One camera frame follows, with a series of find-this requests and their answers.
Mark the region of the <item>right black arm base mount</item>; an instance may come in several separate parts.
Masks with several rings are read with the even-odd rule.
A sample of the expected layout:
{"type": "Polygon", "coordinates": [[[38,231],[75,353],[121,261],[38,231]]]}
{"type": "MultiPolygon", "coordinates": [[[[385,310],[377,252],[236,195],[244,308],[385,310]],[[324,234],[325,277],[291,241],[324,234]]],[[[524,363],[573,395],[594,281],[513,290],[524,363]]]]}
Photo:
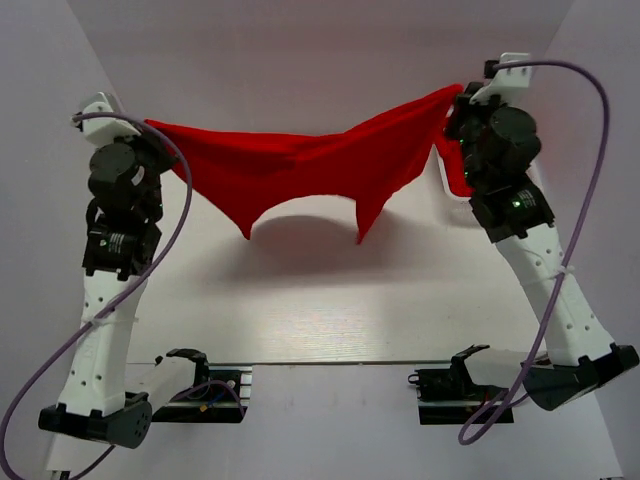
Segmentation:
{"type": "Polygon", "coordinates": [[[407,377],[416,389],[421,425],[462,425],[480,407],[508,392],[522,354],[472,345],[449,361],[419,365],[407,377]]]}

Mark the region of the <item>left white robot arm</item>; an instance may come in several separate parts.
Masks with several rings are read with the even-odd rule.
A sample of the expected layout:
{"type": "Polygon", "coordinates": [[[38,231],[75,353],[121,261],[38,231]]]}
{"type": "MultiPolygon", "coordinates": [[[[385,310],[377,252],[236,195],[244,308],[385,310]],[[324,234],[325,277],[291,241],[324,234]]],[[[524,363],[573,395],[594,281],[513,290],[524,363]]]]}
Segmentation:
{"type": "Polygon", "coordinates": [[[89,161],[84,306],[71,371],[56,404],[41,410],[42,430],[129,449],[151,423],[145,392],[125,389],[135,314],[163,216],[161,180],[176,159],[149,134],[118,137],[89,161]]]}

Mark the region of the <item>red t shirt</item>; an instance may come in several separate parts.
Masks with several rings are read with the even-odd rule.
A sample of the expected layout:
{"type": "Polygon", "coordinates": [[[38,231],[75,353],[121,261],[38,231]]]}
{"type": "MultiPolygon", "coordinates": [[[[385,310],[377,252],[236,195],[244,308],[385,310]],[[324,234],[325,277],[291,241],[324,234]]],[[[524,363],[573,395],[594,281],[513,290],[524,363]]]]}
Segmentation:
{"type": "Polygon", "coordinates": [[[340,196],[356,204],[365,237],[386,202],[424,171],[463,87],[453,84],[342,133],[223,132],[151,121],[183,153],[174,172],[245,238],[268,210],[293,199],[340,196]]]}

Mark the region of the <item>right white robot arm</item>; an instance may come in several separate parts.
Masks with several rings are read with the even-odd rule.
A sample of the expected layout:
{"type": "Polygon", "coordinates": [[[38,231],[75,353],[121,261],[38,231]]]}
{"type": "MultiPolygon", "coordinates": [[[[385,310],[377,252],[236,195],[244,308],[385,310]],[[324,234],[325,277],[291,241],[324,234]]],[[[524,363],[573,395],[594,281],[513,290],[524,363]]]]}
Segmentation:
{"type": "Polygon", "coordinates": [[[555,216],[528,174],[541,150],[534,119],[469,83],[454,100],[444,134],[455,142],[476,221],[514,272],[539,325],[546,351],[528,363],[522,384],[552,411],[638,367],[639,354],[599,323],[566,260],[555,216]]]}

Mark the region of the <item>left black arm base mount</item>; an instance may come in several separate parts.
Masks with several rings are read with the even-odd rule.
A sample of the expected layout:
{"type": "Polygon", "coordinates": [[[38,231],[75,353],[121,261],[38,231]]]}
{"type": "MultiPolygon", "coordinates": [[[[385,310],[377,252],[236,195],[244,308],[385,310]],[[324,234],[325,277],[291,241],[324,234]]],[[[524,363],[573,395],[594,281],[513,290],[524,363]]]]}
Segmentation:
{"type": "Polygon", "coordinates": [[[169,359],[186,360],[194,367],[192,383],[179,387],[169,402],[156,410],[154,423],[240,424],[248,411],[251,366],[210,364],[204,352],[181,348],[156,358],[160,366],[169,359]]]}

